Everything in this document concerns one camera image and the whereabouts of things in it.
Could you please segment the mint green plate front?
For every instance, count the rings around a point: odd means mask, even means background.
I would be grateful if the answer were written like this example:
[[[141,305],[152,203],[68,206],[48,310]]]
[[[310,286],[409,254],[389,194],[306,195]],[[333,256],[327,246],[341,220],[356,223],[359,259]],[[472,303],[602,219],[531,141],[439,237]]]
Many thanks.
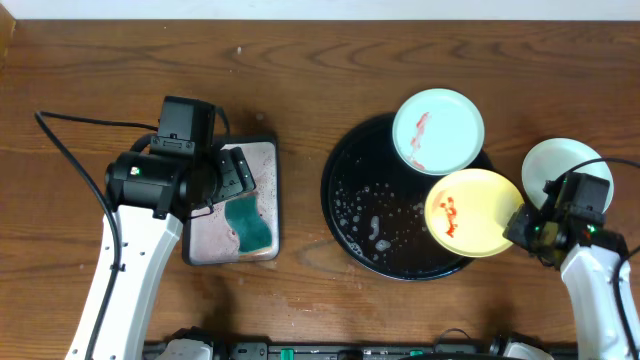
[[[543,191],[552,181],[573,166],[600,155],[588,145],[569,138],[552,138],[538,143],[525,156],[521,179],[529,201],[540,209],[547,199]]]

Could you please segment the mint green plate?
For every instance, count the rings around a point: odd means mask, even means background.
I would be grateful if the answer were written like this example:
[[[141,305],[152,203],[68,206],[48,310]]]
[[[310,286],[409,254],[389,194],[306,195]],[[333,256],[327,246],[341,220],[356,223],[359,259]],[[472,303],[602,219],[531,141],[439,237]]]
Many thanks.
[[[529,201],[540,209],[547,199],[543,191],[552,181],[573,166],[600,155],[588,145],[569,138],[552,138],[538,143],[525,156],[521,179]]]
[[[484,144],[476,105],[459,92],[434,88],[407,99],[394,116],[392,143],[401,160],[425,175],[444,176],[469,166]]]

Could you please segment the green yellow sponge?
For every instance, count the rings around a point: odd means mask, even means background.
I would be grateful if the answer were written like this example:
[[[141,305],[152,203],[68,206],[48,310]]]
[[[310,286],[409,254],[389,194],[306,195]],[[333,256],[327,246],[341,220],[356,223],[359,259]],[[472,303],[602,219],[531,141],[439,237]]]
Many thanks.
[[[225,219],[239,240],[239,253],[248,254],[272,246],[270,228],[259,213],[255,195],[235,198],[225,205]]]

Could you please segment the yellow plate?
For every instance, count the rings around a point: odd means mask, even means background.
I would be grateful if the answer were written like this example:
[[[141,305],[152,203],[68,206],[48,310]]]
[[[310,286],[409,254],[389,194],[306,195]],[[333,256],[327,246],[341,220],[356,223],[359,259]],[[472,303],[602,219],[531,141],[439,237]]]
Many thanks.
[[[512,246],[503,236],[511,216],[524,204],[518,188],[485,169],[451,173],[431,188],[425,221],[432,237],[457,255],[484,258]]]

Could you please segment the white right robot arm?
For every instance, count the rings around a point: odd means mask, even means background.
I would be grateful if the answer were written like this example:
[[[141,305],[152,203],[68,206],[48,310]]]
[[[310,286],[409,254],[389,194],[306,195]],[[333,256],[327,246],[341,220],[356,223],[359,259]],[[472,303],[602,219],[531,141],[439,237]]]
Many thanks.
[[[548,212],[524,204],[503,236],[560,272],[576,323],[581,359],[637,359],[639,315],[630,289],[624,237],[605,215],[569,205]]]

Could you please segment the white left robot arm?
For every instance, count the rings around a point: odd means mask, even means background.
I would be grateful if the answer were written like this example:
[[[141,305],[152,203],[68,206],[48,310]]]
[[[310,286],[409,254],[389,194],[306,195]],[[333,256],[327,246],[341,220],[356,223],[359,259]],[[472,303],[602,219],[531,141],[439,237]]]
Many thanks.
[[[243,148],[209,156],[122,153],[106,171],[98,263],[69,359],[139,359],[160,280],[178,242],[256,187]]]

